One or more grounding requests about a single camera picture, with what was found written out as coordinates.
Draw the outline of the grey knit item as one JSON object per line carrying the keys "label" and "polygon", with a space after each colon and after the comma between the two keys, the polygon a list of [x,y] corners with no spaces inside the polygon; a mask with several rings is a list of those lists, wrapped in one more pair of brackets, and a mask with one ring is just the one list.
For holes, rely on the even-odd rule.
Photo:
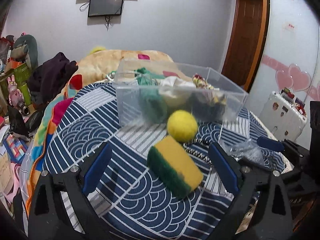
{"label": "grey knit item", "polygon": [[232,146],[225,146],[225,152],[236,161],[247,159],[257,165],[264,166],[263,153],[252,139],[248,139]]}

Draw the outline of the black patterned sock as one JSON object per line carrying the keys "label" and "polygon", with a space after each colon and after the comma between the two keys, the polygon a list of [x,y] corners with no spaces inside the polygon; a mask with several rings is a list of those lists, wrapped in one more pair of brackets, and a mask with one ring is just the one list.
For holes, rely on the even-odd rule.
{"label": "black patterned sock", "polygon": [[193,93],[188,102],[197,121],[222,122],[226,111],[227,98],[216,93]]}

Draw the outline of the yellow felt ball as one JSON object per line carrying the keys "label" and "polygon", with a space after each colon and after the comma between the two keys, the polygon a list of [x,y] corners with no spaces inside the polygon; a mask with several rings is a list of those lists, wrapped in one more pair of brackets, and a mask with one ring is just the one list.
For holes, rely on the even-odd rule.
{"label": "yellow felt ball", "polygon": [[168,118],[167,132],[178,142],[184,143],[193,140],[197,131],[197,121],[188,111],[177,110]]}

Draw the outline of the yellow green sponge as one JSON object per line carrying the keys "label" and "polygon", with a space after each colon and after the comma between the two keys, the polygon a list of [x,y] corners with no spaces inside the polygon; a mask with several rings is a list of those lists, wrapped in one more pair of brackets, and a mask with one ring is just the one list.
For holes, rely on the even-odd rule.
{"label": "yellow green sponge", "polygon": [[203,180],[193,159],[170,135],[149,149],[147,166],[177,199],[187,197]]}

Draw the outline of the yellow white patterned cloth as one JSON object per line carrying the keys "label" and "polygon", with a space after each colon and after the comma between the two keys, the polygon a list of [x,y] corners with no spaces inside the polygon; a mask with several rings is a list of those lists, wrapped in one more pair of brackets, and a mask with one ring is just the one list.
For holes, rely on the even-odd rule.
{"label": "yellow white patterned cloth", "polygon": [[178,76],[169,76],[159,81],[158,92],[170,107],[183,106],[195,89],[220,90],[208,83],[202,76],[195,74],[191,81]]}

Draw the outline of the green knitted glove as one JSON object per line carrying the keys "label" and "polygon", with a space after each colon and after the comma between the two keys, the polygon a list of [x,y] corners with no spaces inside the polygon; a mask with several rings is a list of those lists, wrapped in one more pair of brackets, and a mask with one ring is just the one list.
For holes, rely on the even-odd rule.
{"label": "green knitted glove", "polygon": [[[146,68],[135,70],[135,78],[139,86],[159,86],[164,75],[153,73]],[[139,105],[148,122],[160,124],[166,120],[168,108],[158,88],[140,88]]]}

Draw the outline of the clear plastic storage box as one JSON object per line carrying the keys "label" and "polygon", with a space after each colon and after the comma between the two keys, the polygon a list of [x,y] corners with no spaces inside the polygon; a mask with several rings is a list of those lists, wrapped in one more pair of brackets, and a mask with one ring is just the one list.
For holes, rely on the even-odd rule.
{"label": "clear plastic storage box", "polygon": [[248,93],[212,68],[165,61],[121,60],[114,75],[119,121],[164,124],[178,110],[197,121],[234,121]]}

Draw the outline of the white suitcase with stickers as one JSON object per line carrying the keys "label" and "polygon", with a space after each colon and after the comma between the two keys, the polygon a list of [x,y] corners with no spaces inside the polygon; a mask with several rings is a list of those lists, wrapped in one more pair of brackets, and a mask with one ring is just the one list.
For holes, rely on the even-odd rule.
{"label": "white suitcase with stickers", "polygon": [[308,121],[304,106],[305,104],[285,87],[270,94],[259,119],[278,140],[296,141]]}

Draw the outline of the blue white patterned tablecloth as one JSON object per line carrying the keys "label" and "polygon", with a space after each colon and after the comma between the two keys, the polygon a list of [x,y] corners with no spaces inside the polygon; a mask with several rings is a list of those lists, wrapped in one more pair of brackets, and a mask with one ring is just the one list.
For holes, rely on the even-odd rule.
{"label": "blue white patterned tablecloth", "polygon": [[116,91],[97,82],[80,91],[67,89],[72,103],[50,140],[42,168],[50,173],[80,165],[103,142],[112,158],[88,198],[115,239],[206,239],[223,218],[233,195],[215,170],[201,159],[201,184],[183,200],[175,198],[146,165],[151,146],[165,125],[120,125]]}

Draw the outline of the brown wooden door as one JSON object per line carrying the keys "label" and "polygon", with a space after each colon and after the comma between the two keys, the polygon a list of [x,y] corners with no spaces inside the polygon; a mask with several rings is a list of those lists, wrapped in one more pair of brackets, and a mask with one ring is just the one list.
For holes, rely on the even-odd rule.
{"label": "brown wooden door", "polygon": [[222,74],[251,90],[266,43],[270,0],[236,0]]}

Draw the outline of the pink rabbit figure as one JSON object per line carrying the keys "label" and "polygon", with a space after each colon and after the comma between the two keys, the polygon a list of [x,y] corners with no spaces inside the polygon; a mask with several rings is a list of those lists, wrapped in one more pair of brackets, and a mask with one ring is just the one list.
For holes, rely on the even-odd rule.
{"label": "pink rabbit figure", "polygon": [[22,92],[18,89],[17,83],[15,81],[15,76],[9,76],[7,78],[8,82],[8,93],[9,93],[9,103],[12,107],[24,113],[25,103]]}

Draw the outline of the dark purple clothing pile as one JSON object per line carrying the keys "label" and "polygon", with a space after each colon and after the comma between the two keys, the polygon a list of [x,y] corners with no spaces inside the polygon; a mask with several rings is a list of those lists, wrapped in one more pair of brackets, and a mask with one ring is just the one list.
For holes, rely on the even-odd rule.
{"label": "dark purple clothing pile", "polygon": [[76,61],[70,61],[62,52],[37,67],[27,80],[32,103],[51,102],[77,70]]}

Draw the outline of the green box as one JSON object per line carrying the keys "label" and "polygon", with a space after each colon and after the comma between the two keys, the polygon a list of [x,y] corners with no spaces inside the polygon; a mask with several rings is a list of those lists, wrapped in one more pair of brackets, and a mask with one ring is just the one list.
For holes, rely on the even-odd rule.
{"label": "green box", "polygon": [[27,86],[27,80],[31,76],[31,70],[26,63],[10,61],[4,67],[4,72],[1,74],[1,90],[5,100],[9,100],[7,78],[14,74],[18,89],[22,92],[24,103],[31,104],[30,93]]}

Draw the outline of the grey dinosaur plush toy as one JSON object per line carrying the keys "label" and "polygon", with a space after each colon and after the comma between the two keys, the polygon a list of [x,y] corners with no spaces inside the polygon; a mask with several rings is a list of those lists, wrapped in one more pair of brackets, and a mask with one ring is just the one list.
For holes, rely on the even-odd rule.
{"label": "grey dinosaur plush toy", "polygon": [[24,61],[31,71],[36,69],[39,66],[36,39],[29,34],[19,37],[14,42],[11,57],[16,61]]}

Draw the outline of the small black wall monitor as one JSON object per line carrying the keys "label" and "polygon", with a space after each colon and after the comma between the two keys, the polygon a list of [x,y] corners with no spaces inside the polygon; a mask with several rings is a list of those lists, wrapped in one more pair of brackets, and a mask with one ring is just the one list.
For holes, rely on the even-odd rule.
{"label": "small black wall monitor", "polygon": [[121,15],[123,4],[124,0],[90,0],[88,17]]}

